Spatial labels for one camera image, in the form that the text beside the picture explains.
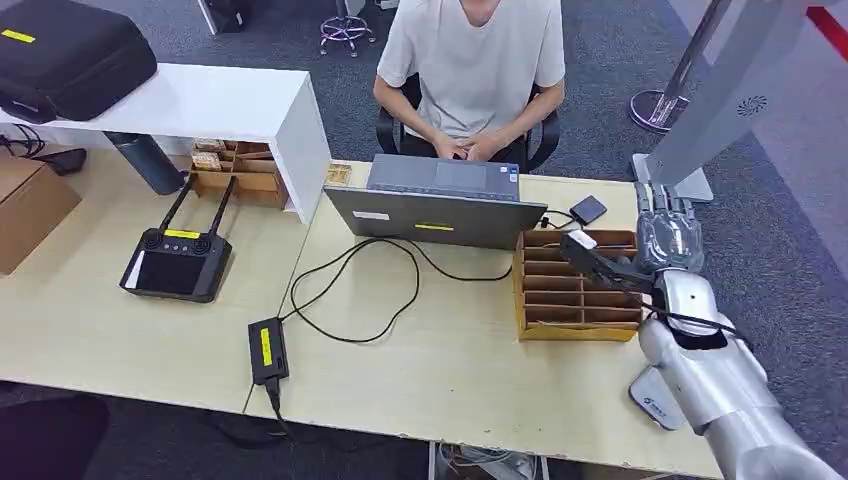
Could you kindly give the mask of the person's left hand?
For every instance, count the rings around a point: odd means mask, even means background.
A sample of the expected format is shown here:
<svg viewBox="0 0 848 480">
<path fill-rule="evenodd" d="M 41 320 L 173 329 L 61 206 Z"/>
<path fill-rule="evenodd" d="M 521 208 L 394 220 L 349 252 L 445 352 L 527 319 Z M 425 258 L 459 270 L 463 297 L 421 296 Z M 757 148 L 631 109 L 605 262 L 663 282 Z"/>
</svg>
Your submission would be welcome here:
<svg viewBox="0 0 848 480">
<path fill-rule="evenodd" d="M 479 133 L 462 139 L 460 147 L 466 152 L 470 161 L 490 161 L 498 152 L 507 148 L 511 141 L 496 133 Z"/>
</svg>

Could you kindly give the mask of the person's right hand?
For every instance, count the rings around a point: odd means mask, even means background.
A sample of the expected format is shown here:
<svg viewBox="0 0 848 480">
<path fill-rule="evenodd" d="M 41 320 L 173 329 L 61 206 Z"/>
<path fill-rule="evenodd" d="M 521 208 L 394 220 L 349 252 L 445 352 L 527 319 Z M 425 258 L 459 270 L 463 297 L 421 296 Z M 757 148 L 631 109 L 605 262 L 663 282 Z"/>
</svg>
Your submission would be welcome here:
<svg viewBox="0 0 848 480">
<path fill-rule="evenodd" d="M 452 160 L 466 160 L 468 158 L 469 146 L 463 139 L 455 139 L 440 134 L 433 137 L 432 145 L 437 158 Z"/>
</svg>

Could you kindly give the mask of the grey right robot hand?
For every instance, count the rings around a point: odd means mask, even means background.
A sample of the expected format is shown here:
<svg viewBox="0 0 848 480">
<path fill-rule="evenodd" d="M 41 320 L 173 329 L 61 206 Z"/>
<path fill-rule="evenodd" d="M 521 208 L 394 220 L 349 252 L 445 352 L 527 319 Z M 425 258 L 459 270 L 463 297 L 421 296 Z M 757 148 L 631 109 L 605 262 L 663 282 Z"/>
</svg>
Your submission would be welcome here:
<svg viewBox="0 0 848 480">
<path fill-rule="evenodd" d="M 653 273 L 677 268 L 699 273 L 704 265 L 702 225 L 689 199 L 661 184 L 635 185 L 638 269 Z"/>
</svg>

